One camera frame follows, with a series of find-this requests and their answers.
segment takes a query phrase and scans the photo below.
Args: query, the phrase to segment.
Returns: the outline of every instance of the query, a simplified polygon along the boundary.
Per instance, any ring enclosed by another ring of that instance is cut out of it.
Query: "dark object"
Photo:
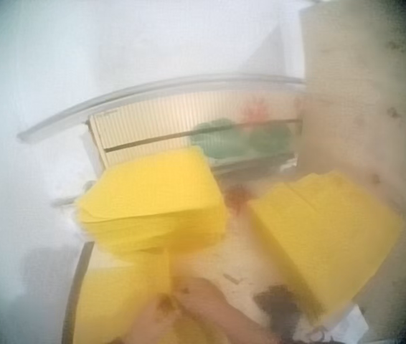
[[[254,301],[270,316],[270,330],[282,340],[282,343],[307,344],[302,341],[293,341],[301,311],[298,309],[294,295],[286,287],[273,285],[267,291],[255,295]],[[335,340],[314,343],[343,344]]]

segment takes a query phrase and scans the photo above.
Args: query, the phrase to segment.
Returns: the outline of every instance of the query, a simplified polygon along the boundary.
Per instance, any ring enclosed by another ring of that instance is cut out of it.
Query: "yellow paper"
[[[122,257],[216,243],[227,220],[222,195],[198,148],[115,166],[79,201],[78,219],[96,242]]]
[[[202,209],[220,198],[204,156],[191,147],[111,167],[78,203],[99,219],[122,219]]]
[[[378,270],[400,218],[339,173],[276,186],[250,202],[255,228],[317,323],[344,307]]]
[[[74,344],[102,344],[124,335],[156,294],[169,293],[167,254],[131,254],[127,266],[89,269],[82,283]]]

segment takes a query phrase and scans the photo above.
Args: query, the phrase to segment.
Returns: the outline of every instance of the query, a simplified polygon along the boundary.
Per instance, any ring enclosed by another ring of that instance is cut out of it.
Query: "stain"
[[[242,281],[242,279],[236,279],[236,278],[230,276],[229,274],[222,274],[222,276],[224,276],[224,278],[226,280],[231,281],[231,283],[233,283],[234,285],[239,285]]]
[[[164,314],[168,315],[169,313],[175,311],[173,300],[168,295],[162,295],[159,300],[157,308]]]
[[[388,115],[391,117],[391,118],[400,118],[401,117],[401,115],[398,113],[398,111],[394,108],[394,107],[390,107],[388,110],[387,110],[387,113],[388,113]]]
[[[380,176],[377,173],[373,173],[370,176],[370,181],[374,185],[379,185],[382,182],[382,179],[380,179]]]
[[[395,42],[395,41],[388,41],[387,43],[387,48],[391,49],[391,50],[401,50],[402,49],[402,45]]]
[[[354,119],[354,124],[360,128],[364,127],[365,122],[362,116],[358,116]]]

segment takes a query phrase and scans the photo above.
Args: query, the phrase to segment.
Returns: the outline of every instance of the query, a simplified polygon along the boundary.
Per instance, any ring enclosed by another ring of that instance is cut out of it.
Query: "red stain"
[[[225,192],[225,204],[237,215],[241,212],[243,206],[253,198],[253,194],[244,186],[237,185]]]
[[[264,98],[255,98],[246,104],[242,111],[243,123],[262,123],[270,118]]]

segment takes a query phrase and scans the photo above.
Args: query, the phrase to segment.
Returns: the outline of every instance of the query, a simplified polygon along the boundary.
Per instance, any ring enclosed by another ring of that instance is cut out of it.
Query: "yellow napkin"
[[[171,150],[108,169],[78,201],[78,219],[119,257],[216,243],[227,220],[222,195],[199,148]]]
[[[399,216],[337,172],[279,184],[251,201],[250,213],[314,323],[360,291],[402,226]]]
[[[89,268],[77,302],[73,343],[104,344],[125,335],[142,307],[170,289],[169,258],[162,250],[130,253],[118,266]],[[183,316],[160,344],[187,343],[218,344],[220,339],[201,323]]]

